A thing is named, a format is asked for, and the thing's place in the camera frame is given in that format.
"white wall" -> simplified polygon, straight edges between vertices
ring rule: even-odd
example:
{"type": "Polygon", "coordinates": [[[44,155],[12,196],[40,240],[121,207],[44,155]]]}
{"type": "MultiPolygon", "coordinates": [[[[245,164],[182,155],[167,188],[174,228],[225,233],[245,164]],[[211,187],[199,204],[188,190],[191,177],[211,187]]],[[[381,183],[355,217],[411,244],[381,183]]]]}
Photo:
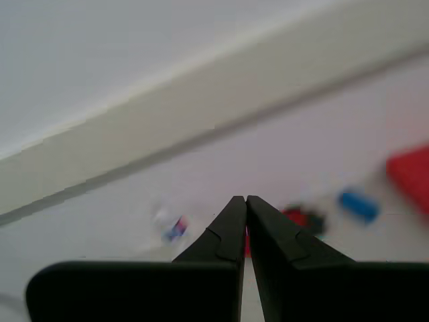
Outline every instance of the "white wall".
{"type": "MultiPolygon", "coordinates": [[[[198,218],[218,213],[233,195],[281,206],[360,181],[392,152],[429,139],[428,85],[425,56],[0,226],[0,292],[20,297],[32,274],[53,262],[135,257],[154,246],[154,195],[198,218]]],[[[406,234],[386,259],[424,258],[429,239],[412,248],[407,243],[416,232],[406,234]]],[[[374,259],[354,238],[339,250],[374,259]]],[[[378,250],[383,257],[388,245],[371,245],[372,256],[378,250]]]]}
{"type": "Polygon", "coordinates": [[[333,1],[343,0],[2,1],[0,155],[252,28],[333,1]]]}

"blurry object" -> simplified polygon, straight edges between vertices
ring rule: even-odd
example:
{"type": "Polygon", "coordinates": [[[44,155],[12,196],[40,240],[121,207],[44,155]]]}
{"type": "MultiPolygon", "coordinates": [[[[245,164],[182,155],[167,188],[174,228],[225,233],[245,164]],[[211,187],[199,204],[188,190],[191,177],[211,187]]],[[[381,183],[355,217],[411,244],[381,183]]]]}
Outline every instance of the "blurry object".
{"type": "Polygon", "coordinates": [[[377,202],[356,190],[345,190],[340,194],[341,207],[363,219],[365,223],[373,222],[379,215],[380,209],[377,202]]]}
{"type": "Polygon", "coordinates": [[[429,146],[393,156],[386,173],[429,221],[429,146]]]}
{"type": "Polygon", "coordinates": [[[317,211],[305,210],[301,205],[294,205],[281,211],[286,217],[312,235],[322,235],[326,231],[324,217],[317,211]]]}
{"type": "Polygon", "coordinates": [[[169,204],[156,201],[152,207],[153,223],[161,232],[162,237],[169,242],[174,242],[185,234],[188,222],[176,212],[172,211],[169,204]]]}

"red object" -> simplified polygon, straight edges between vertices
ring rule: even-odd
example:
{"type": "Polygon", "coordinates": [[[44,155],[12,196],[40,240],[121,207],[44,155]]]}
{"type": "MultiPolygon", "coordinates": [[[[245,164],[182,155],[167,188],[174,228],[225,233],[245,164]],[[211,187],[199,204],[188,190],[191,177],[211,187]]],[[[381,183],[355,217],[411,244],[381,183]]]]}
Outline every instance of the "red object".
{"type": "Polygon", "coordinates": [[[429,221],[429,146],[390,158],[386,172],[429,221]]]}
{"type": "Polygon", "coordinates": [[[299,226],[307,226],[307,216],[300,209],[283,210],[282,213],[299,226]]]}

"wall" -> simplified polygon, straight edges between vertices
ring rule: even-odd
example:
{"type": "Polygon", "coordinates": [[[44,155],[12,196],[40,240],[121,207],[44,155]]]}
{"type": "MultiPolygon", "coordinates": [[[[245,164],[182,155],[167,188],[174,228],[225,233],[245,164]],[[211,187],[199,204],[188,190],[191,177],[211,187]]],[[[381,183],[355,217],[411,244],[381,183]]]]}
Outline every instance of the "wall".
{"type": "MultiPolygon", "coordinates": [[[[135,258],[156,246],[154,197],[198,221],[233,195],[280,207],[358,182],[394,151],[428,140],[428,84],[426,55],[1,226],[1,292],[19,298],[31,275],[53,262],[135,258]]],[[[403,237],[387,259],[423,258],[426,241],[411,249],[403,237]]],[[[358,260],[373,259],[358,249],[357,235],[355,244],[339,245],[358,260]]]]}
{"type": "Polygon", "coordinates": [[[2,1],[0,155],[168,78],[173,66],[265,21],[333,1],[2,1]]]}
{"type": "Polygon", "coordinates": [[[318,4],[258,24],[0,159],[0,215],[428,47],[427,1],[318,4]]]}

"blue cylinder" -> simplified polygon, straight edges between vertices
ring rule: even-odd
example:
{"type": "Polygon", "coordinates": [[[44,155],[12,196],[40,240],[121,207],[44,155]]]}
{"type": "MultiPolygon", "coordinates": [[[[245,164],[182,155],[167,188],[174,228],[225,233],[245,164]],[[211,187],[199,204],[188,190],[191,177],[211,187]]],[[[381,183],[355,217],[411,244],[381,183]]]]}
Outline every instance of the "blue cylinder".
{"type": "Polygon", "coordinates": [[[379,205],[374,200],[352,190],[341,193],[339,203],[366,223],[374,221],[380,212],[379,205]]]}

